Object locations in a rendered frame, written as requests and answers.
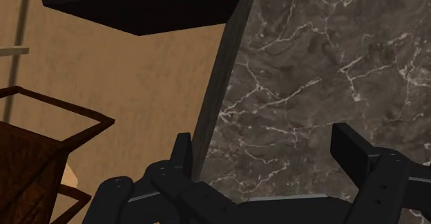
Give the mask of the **dark brown wooden chair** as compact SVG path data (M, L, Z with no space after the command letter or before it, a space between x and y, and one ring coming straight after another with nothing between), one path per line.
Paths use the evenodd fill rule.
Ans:
M67 224L91 200L62 184L68 155L115 121L20 86L0 89L0 98L17 93L97 121L62 141L0 121L0 224Z

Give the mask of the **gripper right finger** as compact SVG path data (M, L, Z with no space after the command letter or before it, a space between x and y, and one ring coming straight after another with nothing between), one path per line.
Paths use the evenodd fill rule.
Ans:
M398 224L403 208L431 222L431 167L372 146L346 123L332 125L331 155L358 187L343 224Z

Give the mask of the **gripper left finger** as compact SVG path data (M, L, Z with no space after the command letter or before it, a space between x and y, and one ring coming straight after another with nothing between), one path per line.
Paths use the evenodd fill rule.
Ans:
M105 180L82 224L238 224L238 205L204 182L193 182L190 133L179 133L169 160L149 165L133 182Z

